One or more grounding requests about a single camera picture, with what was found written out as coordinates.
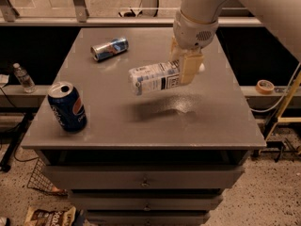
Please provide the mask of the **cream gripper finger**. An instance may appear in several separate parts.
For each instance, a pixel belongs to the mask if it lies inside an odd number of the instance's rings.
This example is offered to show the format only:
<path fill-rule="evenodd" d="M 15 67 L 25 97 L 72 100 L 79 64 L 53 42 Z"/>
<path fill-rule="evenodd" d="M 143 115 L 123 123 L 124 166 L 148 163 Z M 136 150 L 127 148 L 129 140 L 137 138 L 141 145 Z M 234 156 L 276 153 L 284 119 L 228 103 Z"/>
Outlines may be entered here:
<path fill-rule="evenodd" d="M 190 84 L 203 63 L 204 55 L 200 50 L 181 50 L 179 55 L 180 84 Z"/>
<path fill-rule="evenodd" d="M 179 60 L 181 56 L 182 56 L 182 48 L 177 43 L 176 38 L 172 37 L 171 45 L 170 45 L 169 60 L 170 61 Z"/>

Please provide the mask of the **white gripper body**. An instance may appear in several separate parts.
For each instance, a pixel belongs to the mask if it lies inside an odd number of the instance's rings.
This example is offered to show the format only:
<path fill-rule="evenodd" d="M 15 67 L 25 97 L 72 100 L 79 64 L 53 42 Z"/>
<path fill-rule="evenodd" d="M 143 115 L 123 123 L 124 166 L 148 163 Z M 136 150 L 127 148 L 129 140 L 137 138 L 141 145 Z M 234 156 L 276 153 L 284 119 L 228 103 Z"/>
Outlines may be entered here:
<path fill-rule="evenodd" d="M 203 24 L 187 18 L 180 10 L 176 12 L 173 32 L 182 49 L 204 48 L 209 45 L 218 28 L 218 21 Z"/>

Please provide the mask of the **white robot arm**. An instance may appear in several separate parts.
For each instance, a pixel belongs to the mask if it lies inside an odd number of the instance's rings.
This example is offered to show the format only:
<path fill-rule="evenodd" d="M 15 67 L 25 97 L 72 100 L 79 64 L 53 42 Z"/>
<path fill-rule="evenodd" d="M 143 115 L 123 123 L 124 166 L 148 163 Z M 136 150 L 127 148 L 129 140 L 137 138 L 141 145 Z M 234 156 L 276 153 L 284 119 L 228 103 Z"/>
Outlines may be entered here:
<path fill-rule="evenodd" d="M 229 0 L 182 0 L 173 22 L 170 59 L 180 62 L 180 83 L 190 84 L 203 61 L 201 50 L 218 28 Z M 239 0 L 282 45 L 301 61 L 301 0 Z"/>

